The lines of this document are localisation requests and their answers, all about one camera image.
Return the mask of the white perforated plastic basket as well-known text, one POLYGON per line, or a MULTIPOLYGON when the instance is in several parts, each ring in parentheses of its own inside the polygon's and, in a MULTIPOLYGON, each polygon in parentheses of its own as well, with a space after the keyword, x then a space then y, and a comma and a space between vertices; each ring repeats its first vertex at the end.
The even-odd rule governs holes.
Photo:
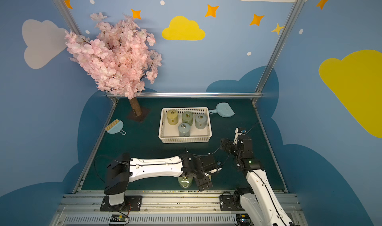
POLYGON ((163 143, 208 142, 212 137, 209 109, 163 108, 158 137, 163 143))

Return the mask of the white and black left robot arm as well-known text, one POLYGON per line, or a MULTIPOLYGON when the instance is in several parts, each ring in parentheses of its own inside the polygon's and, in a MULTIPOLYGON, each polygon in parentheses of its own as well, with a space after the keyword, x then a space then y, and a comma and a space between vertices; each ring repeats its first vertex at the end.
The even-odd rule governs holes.
POLYGON ((220 170, 211 154, 198 156, 185 152, 162 159, 140 159, 123 153, 107 166, 104 194, 111 207, 122 206, 129 183, 163 176, 194 178, 198 190, 204 191, 212 187, 210 176, 220 170))

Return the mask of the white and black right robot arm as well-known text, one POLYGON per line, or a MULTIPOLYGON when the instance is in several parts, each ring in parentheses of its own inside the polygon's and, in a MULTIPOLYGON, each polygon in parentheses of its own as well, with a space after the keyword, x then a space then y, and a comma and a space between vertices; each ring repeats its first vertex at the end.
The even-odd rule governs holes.
POLYGON ((267 177, 267 174, 255 158, 252 139, 244 134, 234 140, 224 138, 220 148, 235 157, 239 171, 243 173, 247 188, 238 188, 234 192, 235 204, 243 209, 255 226, 293 226, 292 219, 279 203, 267 177))

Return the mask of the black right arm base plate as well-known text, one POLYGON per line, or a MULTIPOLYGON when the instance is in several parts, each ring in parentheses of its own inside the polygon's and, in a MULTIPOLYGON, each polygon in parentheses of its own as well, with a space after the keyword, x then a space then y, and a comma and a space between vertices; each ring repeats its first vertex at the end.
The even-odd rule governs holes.
POLYGON ((245 211, 239 202, 237 196, 220 195, 219 197, 220 210, 223 212, 245 211))

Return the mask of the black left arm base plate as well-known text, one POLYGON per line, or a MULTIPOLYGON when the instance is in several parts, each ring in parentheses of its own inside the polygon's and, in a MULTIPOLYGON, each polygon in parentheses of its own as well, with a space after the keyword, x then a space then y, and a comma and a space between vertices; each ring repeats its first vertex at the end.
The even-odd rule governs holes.
POLYGON ((125 196, 121 204, 111 205, 110 202, 117 202, 121 200, 121 197, 117 195, 106 195, 101 203, 100 211, 101 212, 139 212, 142 205, 142 196, 125 196))

